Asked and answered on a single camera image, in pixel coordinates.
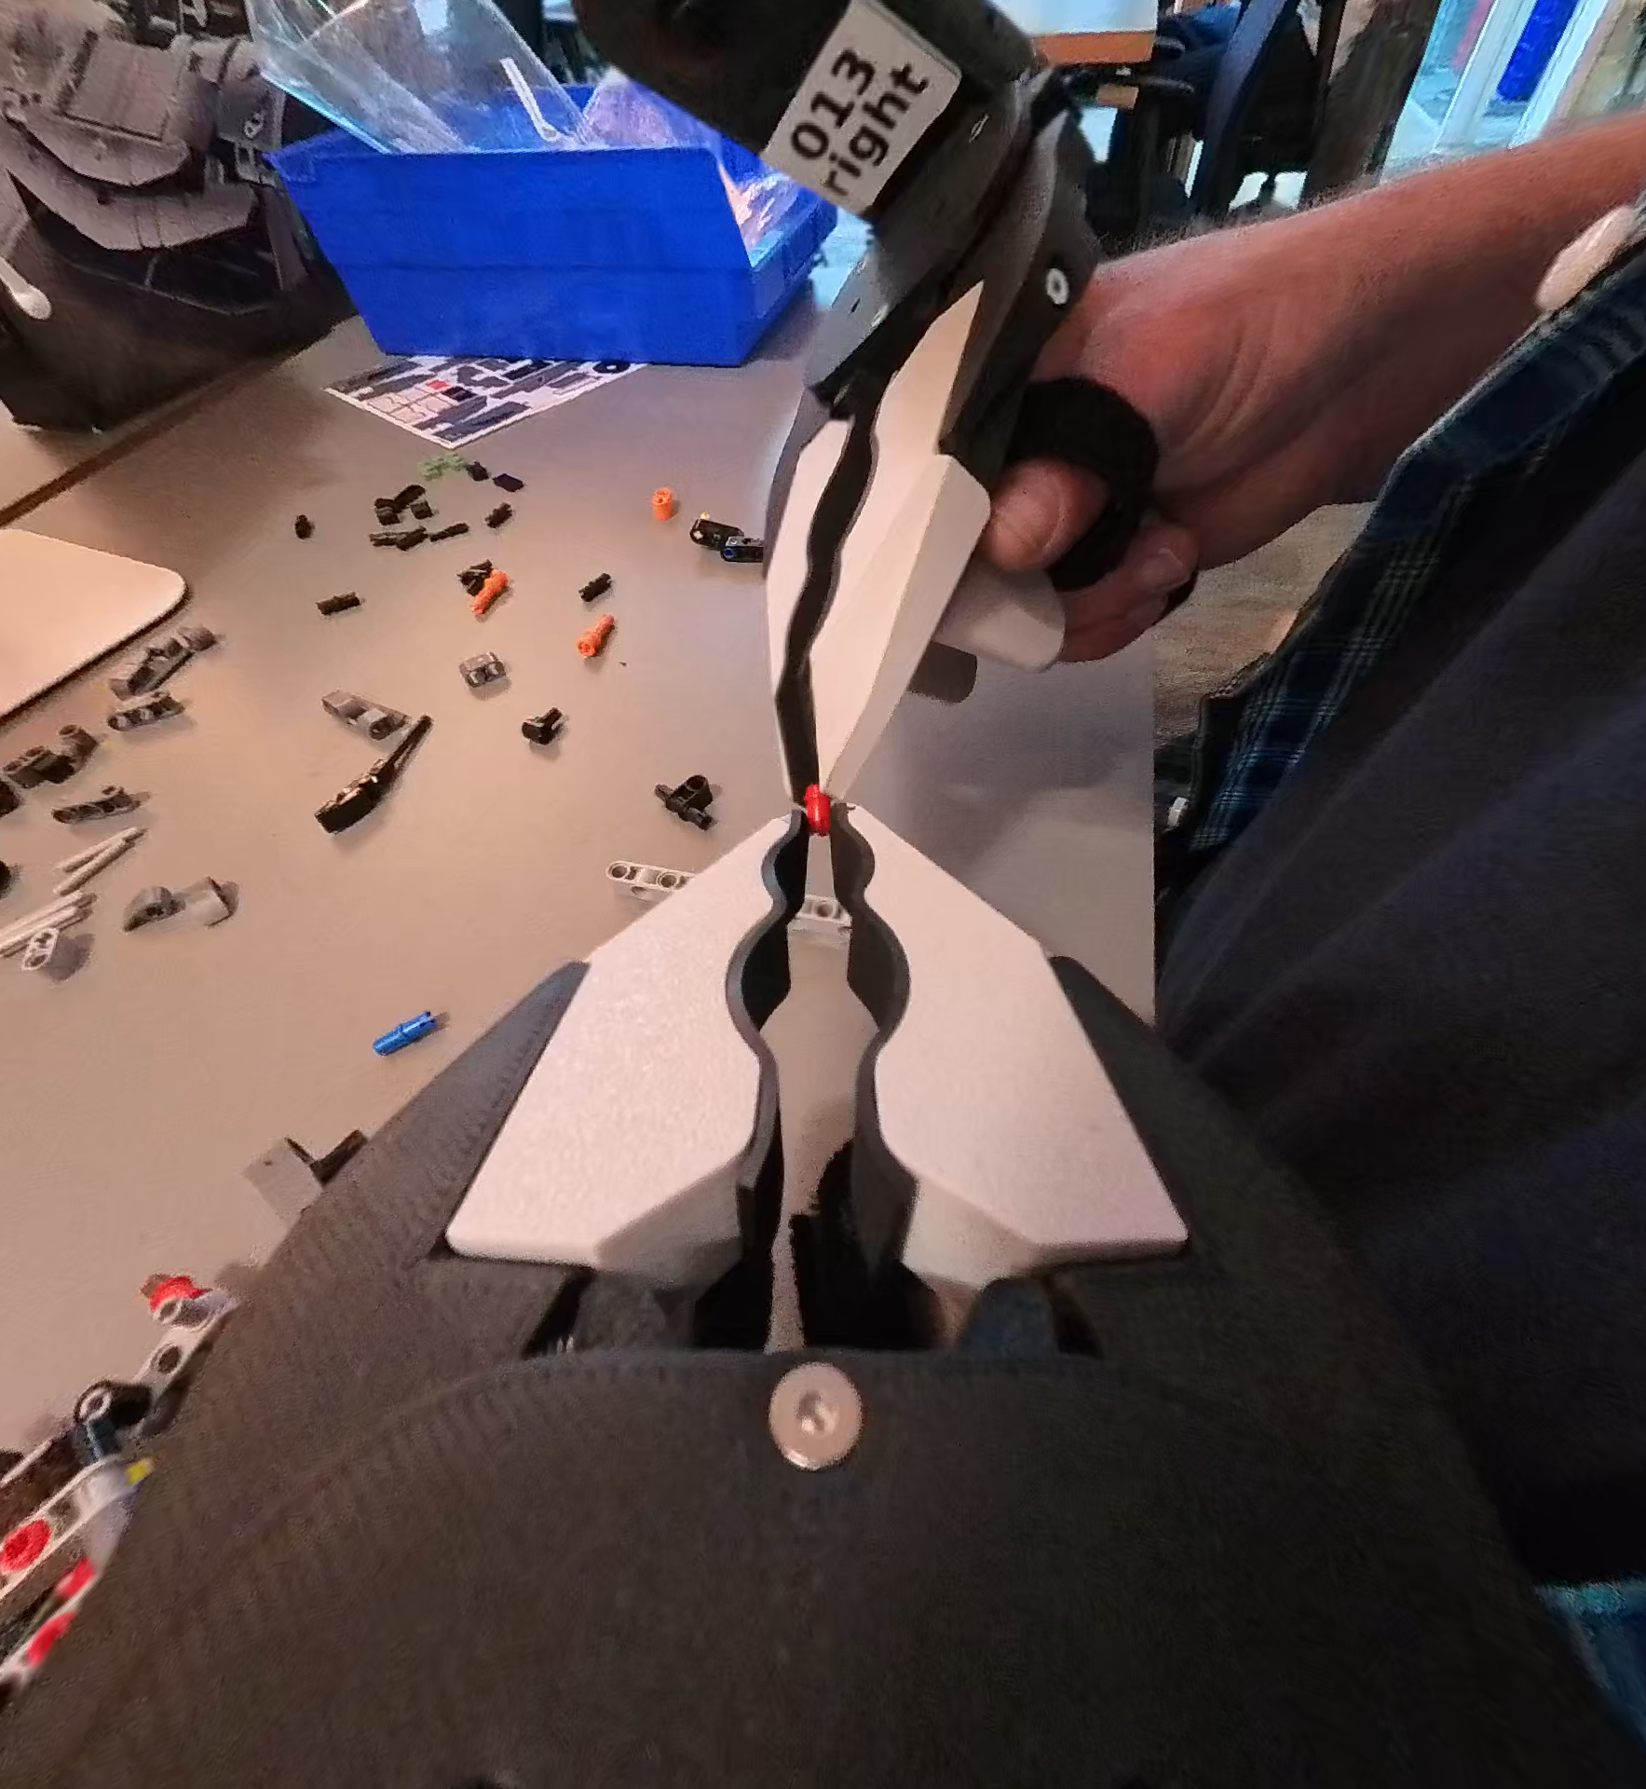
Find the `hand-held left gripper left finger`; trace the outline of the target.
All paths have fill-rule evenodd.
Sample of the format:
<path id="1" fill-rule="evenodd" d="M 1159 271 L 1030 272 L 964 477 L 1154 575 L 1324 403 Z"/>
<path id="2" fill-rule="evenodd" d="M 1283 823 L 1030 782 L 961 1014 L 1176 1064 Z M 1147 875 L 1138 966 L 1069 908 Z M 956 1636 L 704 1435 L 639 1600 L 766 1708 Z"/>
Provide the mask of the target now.
<path id="1" fill-rule="evenodd" d="M 778 1162 L 766 1020 L 785 1001 L 785 823 L 580 966 L 462 1205 L 468 1261 L 728 1267 Z"/>

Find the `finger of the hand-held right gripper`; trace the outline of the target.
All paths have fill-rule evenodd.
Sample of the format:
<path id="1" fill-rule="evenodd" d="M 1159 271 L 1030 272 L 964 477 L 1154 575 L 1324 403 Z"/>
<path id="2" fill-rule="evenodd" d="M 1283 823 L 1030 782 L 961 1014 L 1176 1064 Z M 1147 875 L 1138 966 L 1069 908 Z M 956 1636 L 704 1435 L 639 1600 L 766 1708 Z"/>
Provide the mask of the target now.
<path id="1" fill-rule="evenodd" d="M 839 584 L 859 512 L 859 422 L 820 424 L 792 460 L 780 520 L 766 536 L 770 692 L 790 794 L 820 782 L 811 649 Z"/>
<path id="2" fill-rule="evenodd" d="M 890 376 L 873 417 L 873 470 L 811 642 L 814 784 L 844 797 L 933 639 L 990 494 L 940 446 L 975 334 L 982 284 L 961 295 Z"/>

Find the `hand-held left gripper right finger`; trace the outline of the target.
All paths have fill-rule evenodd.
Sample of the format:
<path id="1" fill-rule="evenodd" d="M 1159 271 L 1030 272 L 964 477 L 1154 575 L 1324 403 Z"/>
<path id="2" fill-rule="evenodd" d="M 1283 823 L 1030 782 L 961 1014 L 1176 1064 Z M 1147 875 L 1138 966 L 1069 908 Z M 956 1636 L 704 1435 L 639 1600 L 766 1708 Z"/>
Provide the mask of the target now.
<path id="1" fill-rule="evenodd" d="M 873 1273 L 982 1290 L 1157 1261 L 1188 1226 L 1040 942 L 871 815 L 840 818 L 852 1211 Z"/>

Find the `light grey lego beam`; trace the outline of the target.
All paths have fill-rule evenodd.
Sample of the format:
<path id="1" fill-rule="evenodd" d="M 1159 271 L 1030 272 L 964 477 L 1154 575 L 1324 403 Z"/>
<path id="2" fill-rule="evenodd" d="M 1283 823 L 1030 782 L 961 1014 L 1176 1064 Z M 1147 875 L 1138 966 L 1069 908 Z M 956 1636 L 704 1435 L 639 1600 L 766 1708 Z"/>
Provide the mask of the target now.
<path id="1" fill-rule="evenodd" d="M 606 866 L 606 880 L 616 890 L 647 904 L 660 902 L 685 889 L 694 878 L 692 871 L 637 861 L 616 859 Z M 806 897 L 790 925 L 794 930 L 828 937 L 835 944 L 847 944 L 852 932 L 852 920 L 844 906 L 823 897 Z"/>

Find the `lego sticker sheet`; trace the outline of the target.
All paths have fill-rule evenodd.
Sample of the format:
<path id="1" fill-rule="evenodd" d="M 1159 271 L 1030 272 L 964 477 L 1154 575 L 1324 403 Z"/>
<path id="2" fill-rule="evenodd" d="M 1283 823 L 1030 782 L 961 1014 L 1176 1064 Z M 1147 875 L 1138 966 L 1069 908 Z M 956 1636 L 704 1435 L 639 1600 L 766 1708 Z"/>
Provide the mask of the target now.
<path id="1" fill-rule="evenodd" d="M 326 391 L 410 438 L 453 451 L 639 369 L 641 364 L 616 360 L 394 355 Z"/>

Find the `long black lego piece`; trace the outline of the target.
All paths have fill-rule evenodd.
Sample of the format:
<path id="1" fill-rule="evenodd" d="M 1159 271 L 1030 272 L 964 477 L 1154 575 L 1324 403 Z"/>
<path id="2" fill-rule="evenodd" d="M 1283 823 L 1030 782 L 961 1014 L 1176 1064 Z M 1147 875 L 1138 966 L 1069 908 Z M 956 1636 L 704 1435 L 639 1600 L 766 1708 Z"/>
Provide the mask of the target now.
<path id="1" fill-rule="evenodd" d="M 420 716 L 408 727 L 406 734 L 388 749 L 386 756 L 381 756 L 369 772 L 348 782 L 341 791 L 319 808 L 315 813 L 319 827 L 329 835 L 344 835 L 344 832 L 372 816 L 388 799 L 393 785 L 401 778 L 408 761 L 429 735 L 431 729 L 431 715 Z"/>

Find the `scattered black and grey lego pieces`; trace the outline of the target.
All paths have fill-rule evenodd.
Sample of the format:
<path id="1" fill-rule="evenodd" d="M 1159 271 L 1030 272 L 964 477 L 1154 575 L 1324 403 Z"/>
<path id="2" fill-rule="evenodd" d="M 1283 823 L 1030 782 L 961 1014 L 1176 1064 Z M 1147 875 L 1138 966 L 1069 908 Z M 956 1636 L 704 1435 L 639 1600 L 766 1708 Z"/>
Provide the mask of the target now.
<path id="1" fill-rule="evenodd" d="M 219 637 L 200 625 L 184 625 L 171 637 L 153 641 L 141 651 L 140 660 L 109 685 L 115 701 L 115 708 L 105 716 L 109 730 L 128 734 L 179 716 L 184 706 L 169 684 L 183 667 L 217 644 Z M 391 737 L 388 749 L 405 734 Z M 98 744 L 91 730 L 72 725 L 62 729 L 59 741 L 53 749 L 29 749 L 0 768 L 0 818 L 14 811 L 24 789 L 52 785 L 83 772 Z M 66 880 L 55 887 L 53 902 L 17 916 L 12 925 L 0 930 L 0 958 L 24 956 L 29 971 L 43 970 L 64 944 L 64 930 L 91 911 L 95 896 L 90 890 L 90 882 L 133 847 L 141 834 L 141 827 L 131 825 L 79 854 L 74 868 L 67 866 Z M 0 897 L 7 892 L 10 877 L 9 865 L 0 861 Z"/>

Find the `partly built colourful lego model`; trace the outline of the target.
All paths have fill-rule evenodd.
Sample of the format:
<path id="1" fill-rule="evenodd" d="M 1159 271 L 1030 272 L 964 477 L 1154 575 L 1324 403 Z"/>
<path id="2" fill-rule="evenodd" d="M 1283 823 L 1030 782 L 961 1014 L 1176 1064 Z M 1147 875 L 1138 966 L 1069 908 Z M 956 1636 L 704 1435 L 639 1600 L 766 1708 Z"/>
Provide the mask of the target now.
<path id="1" fill-rule="evenodd" d="M 181 1274 L 145 1290 L 159 1326 L 133 1376 L 100 1378 L 43 1443 L 0 1453 L 0 1724 L 93 1598 L 238 1297 Z"/>

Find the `person's right hand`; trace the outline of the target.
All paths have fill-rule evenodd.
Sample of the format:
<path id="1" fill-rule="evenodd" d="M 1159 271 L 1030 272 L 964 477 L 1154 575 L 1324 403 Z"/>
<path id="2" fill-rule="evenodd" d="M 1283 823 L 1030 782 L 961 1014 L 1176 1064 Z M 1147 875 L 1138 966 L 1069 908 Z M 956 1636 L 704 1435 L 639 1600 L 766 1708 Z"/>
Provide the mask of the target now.
<path id="1" fill-rule="evenodd" d="M 1059 660 L 1112 658 L 1202 570 L 1367 500 L 1448 405 L 1393 191 L 1126 257 L 1035 364 L 1109 391 L 1157 446 L 1116 570 L 1062 594 Z"/>

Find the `black office chair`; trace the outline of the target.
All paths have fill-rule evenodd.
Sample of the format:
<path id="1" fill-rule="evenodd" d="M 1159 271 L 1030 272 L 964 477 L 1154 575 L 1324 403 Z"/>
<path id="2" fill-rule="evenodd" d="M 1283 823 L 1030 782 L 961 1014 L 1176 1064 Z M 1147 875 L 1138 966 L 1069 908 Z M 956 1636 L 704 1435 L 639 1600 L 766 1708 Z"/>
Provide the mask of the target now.
<path id="1" fill-rule="evenodd" d="M 1252 176 L 1260 202 L 1302 174 L 1319 140 L 1329 47 L 1321 4 L 1167 12 L 1131 102 L 1087 181 L 1104 257 L 1221 226 Z"/>

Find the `blue plastic bin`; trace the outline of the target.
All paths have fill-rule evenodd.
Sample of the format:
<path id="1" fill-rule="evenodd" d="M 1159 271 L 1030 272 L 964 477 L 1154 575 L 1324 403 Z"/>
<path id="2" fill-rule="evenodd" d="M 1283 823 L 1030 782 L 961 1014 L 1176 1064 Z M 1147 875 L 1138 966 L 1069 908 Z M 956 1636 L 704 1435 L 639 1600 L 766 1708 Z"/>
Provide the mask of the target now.
<path id="1" fill-rule="evenodd" d="M 701 147 L 391 153 L 329 129 L 270 164 L 388 355 L 737 367 L 837 226 L 799 190 L 747 245 Z"/>

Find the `dark navy sweater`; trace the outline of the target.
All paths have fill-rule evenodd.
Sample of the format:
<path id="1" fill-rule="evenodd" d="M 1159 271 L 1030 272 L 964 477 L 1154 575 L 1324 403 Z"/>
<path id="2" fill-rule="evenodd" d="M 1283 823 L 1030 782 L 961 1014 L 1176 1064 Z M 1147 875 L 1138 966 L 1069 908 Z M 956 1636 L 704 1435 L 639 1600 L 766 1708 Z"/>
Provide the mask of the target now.
<path id="1" fill-rule="evenodd" d="M 1159 1020 L 1546 1581 L 1646 1577 L 1646 438 L 1483 549 L 1180 906 Z"/>

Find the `clear plastic bags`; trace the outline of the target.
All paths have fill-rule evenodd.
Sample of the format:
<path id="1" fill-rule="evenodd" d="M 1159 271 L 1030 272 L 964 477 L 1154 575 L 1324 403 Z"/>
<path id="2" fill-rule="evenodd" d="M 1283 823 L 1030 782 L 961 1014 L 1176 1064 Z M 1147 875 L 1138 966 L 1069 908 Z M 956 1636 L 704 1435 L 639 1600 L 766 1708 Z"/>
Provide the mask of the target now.
<path id="1" fill-rule="evenodd" d="M 696 150 L 722 179 L 747 252 L 809 202 L 799 184 L 601 62 L 558 4 L 517 24 L 487 2 L 253 2 L 265 76 L 384 153 L 580 162 Z"/>

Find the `grey lego bracket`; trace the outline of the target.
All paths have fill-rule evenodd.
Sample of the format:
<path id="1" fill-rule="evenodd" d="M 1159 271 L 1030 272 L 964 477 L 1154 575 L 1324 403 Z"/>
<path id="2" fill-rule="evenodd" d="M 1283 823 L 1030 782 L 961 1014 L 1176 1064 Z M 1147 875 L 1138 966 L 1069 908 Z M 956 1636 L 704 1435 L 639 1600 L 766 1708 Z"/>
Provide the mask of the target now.
<path id="1" fill-rule="evenodd" d="M 363 1130 L 351 1130 L 322 1156 L 307 1152 L 295 1138 L 281 1138 L 243 1171 L 245 1180 L 282 1226 L 293 1226 L 324 1190 L 363 1150 Z"/>

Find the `white rounded base plate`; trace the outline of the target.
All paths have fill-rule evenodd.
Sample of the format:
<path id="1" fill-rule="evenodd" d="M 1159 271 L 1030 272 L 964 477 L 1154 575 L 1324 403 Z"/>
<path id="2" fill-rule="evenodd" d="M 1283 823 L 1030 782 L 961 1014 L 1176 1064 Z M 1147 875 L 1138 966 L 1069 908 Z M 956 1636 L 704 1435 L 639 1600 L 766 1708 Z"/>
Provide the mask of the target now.
<path id="1" fill-rule="evenodd" d="M 179 570 L 0 529 L 0 722 L 172 617 Z"/>

